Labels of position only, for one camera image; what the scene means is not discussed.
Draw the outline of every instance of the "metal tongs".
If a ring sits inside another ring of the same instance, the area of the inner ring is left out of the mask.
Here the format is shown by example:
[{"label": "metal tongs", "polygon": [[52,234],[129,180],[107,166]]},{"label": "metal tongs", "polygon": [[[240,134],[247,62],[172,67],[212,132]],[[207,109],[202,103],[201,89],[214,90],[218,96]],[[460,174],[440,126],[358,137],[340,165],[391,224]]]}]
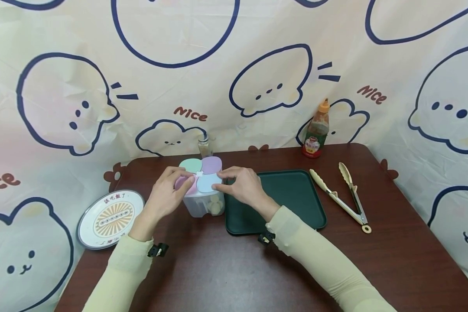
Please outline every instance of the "metal tongs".
[{"label": "metal tongs", "polygon": [[350,192],[352,193],[352,197],[354,198],[355,206],[357,207],[357,210],[359,213],[356,213],[353,209],[351,209],[347,204],[345,204],[339,197],[337,192],[331,191],[325,184],[325,182],[319,177],[319,175],[313,170],[310,170],[310,175],[314,179],[314,181],[319,185],[320,188],[322,188],[323,191],[325,191],[331,198],[333,198],[334,201],[336,201],[337,204],[340,205],[351,217],[354,218],[355,221],[357,221],[359,224],[362,225],[362,232],[369,234],[371,233],[371,227],[367,223],[367,218],[366,214],[364,213],[364,210],[362,209],[362,204],[360,203],[359,196],[358,196],[358,187],[357,185],[353,185],[352,183],[352,176],[350,175],[350,172],[348,171],[347,167],[343,163],[339,163],[338,167],[340,169],[341,175],[345,179],[345,182],[347,182],[348,187],[350,189]]}]

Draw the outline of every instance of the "clear plastic box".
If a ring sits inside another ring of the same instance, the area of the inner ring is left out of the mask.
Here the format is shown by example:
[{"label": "clear plastic box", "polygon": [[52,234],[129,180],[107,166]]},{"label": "clear plastic box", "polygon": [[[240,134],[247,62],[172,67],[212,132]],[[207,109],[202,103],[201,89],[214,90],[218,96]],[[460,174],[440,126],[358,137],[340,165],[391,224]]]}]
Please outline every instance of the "clear plastic box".
[{"label": "clear plastic box", "polygon": [[224,194],[219,191],[185,195],[184,204],[195,218],[201,218],[205,214],[220,216],[225,211]]},{"label": "clear plastic box", "polygon": [[[201,218],[205,214],[220,216],[225,210],[224,194],[211,188],[213,184],[221,184],[222,179],[217,172],[222,170],[222,160],[216,156],[203,159],[188,158],[179,167],[194,174],[195,181],[184,196],[184,204],[191,216]],[[184,184],[186,177],[180,177],[175,182],[175,190]]]}]

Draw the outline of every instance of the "beige arm sleeve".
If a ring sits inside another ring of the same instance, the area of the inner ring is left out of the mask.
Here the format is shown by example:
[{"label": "beige arm sleeve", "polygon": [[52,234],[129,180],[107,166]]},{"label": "beige arm sleeve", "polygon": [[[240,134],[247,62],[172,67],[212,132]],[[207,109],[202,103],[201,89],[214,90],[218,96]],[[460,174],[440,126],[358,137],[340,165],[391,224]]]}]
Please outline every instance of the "beige arm sleeve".
[{"label": "beige arm sleeve", "polygon": [[108,261],[108,266],[90,295],[83,312],[126,312],[135,291],[146,278],[152,258],[147,256],[153,240],[139,242],[123,236]]},{"label": "beige arm sleeve", "polygon": [[332,243],[282,206],[267,230],[287,256],[300,262],[345,312],[394,312],[359,269]]}]

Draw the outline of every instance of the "pink lid segment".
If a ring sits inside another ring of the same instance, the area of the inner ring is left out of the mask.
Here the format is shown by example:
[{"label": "pink lid segment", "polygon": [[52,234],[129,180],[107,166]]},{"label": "pink lid segment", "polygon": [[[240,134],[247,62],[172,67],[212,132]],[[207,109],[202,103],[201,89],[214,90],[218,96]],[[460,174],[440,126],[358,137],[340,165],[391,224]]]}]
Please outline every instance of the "pink lid segment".
[{"label": "pink lid segment", "polygon": [[222,170],[222,160],[216,156],[205,157],[201,161],[201,171],[203,171],[204,174],[217,173]]},{"label": "pink lid segment", "polygon": [[[194,194],[196,193],[197,187],[196,184],[198,183],[198,177],[194,176],[194,184],[192,184],[191,188],[187,191],[186,195]],[[175,181],[175,190],[178,190],[182,184],[187,180],[187,177],[179,177],[177,181]]]}]

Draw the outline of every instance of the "glass jar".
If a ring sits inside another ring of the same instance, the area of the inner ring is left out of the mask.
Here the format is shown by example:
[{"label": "glass jar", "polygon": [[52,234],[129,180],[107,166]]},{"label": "glass jar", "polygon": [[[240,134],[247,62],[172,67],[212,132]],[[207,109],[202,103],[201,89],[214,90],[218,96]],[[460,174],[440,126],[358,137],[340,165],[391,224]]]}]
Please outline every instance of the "glass jar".
[{"label": "glass jar", "polygon": [[213,156],[207,134],[198,137],[198,148],[200,149],[201,158]]}]

